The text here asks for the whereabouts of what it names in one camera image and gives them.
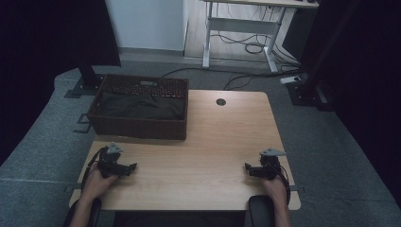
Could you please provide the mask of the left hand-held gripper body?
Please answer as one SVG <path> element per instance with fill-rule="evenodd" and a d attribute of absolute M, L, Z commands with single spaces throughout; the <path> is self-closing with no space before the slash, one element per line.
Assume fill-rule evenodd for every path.
<path fill-rule="evenodd" d="M 115 142 L 111 142 L 109 146 L 105 146 L 97 152 L 97 167 L 103 178 L 108 178 L 110 175 L 131 175 L 131 166 L 124 166 L 118 163 L 122 151 L 123 149 Z"/>

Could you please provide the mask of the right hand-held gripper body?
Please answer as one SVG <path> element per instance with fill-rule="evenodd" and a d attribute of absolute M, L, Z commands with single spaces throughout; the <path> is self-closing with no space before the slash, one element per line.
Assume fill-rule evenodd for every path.
<path fill-rule="evenodd" d="M 268 148 L 260 152 L 260 164 L 261 167 L 257 170 L 256 176 L 273 180 L 281 172 L 281 164 L 279 162 L 279 156 L 286 156 L 284 151 Z"/>

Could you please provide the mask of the brown woven basket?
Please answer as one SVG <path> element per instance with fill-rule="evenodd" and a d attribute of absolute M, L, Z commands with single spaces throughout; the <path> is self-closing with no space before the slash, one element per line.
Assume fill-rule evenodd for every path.
<path fill-rule="evenodd" d="M 99 135 L 118 135 L 142 139 L 184 140 L 187 128 L 188 85 L 186 79 L 108 75 L 103 79 L 87 117 Z M 114 95 L 152 95 L 183 99 L 182 120 L 135 119 L 98 115 L 99 100 L 105 93 Z"/>

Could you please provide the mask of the person's left hand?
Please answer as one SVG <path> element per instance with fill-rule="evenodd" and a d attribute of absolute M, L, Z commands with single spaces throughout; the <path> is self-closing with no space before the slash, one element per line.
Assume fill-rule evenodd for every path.
<path fill-rule="evenodd" d="M 97 165 L 91 166 L 85 185 L 81 191 L 80 199 L 85 202 L 92 202 L 100 197 L 118 179 L 117 175 L 104 178 Z"/>

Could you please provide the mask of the person's right hand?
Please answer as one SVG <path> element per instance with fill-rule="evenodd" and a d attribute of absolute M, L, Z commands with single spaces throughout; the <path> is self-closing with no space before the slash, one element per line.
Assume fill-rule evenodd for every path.
<path fill-rule="evenodd" d="M 267 195 L 275 204 L 287 205 L 287 190 L 281 179 L 262 179 L 261 182 L 266 190 Z"/>

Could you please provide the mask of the black stand base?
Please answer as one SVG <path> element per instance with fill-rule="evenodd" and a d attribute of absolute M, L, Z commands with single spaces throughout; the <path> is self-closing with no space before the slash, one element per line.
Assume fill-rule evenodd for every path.
<path fill-rule="evenodd" d="M 315 87 L 307 88 L 304 84 L 290 83 L 286 85 L 291 103 L 294 106 L 315 107 L 321 112 L 333 112 L 332 89 L 319 82 Z"/>

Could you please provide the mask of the black curtain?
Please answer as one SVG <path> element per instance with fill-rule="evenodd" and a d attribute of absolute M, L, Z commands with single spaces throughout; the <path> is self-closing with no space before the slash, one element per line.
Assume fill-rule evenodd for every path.
<path fill-rule="evenodd" d="M 119 64 L 106 0 L 0 0 L 0 165 L 42 112 L 56 76 Z"/>
<path fill-rule="evenodd" d="M 320 0 L 301 63 L 401 207 L 401 0 Z"/>

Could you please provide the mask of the black computer case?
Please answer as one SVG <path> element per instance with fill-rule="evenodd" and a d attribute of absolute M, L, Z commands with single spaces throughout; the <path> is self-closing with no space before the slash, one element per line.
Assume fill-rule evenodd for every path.
<path fill-rule="evenodd" d="M 314 9 L 296 9 L 290 21 L 282 46 L 299 61 L 315 17 Z"/>

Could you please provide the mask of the black stand with base plate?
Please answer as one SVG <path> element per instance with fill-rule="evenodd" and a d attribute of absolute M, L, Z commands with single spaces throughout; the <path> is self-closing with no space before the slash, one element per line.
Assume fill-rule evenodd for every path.
<path fill-rule="evenodd" d="M 82 96 L 94 96 L 101 85 L 104 78 L 103 75 L 97 74 L 93 66 L 86 62 L 82 63 L 78 70 L 80 78 L 73 89 L 68 90 L 64 95 L 65 98 L 81 98 Z"/>

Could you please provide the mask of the white frame desk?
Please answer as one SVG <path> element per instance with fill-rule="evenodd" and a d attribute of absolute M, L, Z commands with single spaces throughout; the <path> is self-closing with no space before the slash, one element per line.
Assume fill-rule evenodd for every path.
<path fill-rule="evenodd" d="M 269 69 L 277 73 L 278 69 L 273 58 L 272 49 L 275 45 L 281 24 L 287 9 L 317 9 L 319 3 L 316 0 L 202 0 L 206 4 L 206 35 L 203 46 L 202 67 L 210 65 L 210 37 L 212 31 L 226 31 L 239 33 L 253 33 L 271 35 L 270 43 L 263 48 Z M 230 19 L 213 15 L 213 6 L 219 3 L 265 6 L 280 8 L 276 21 L 255 21 L 245 19 Z"/>

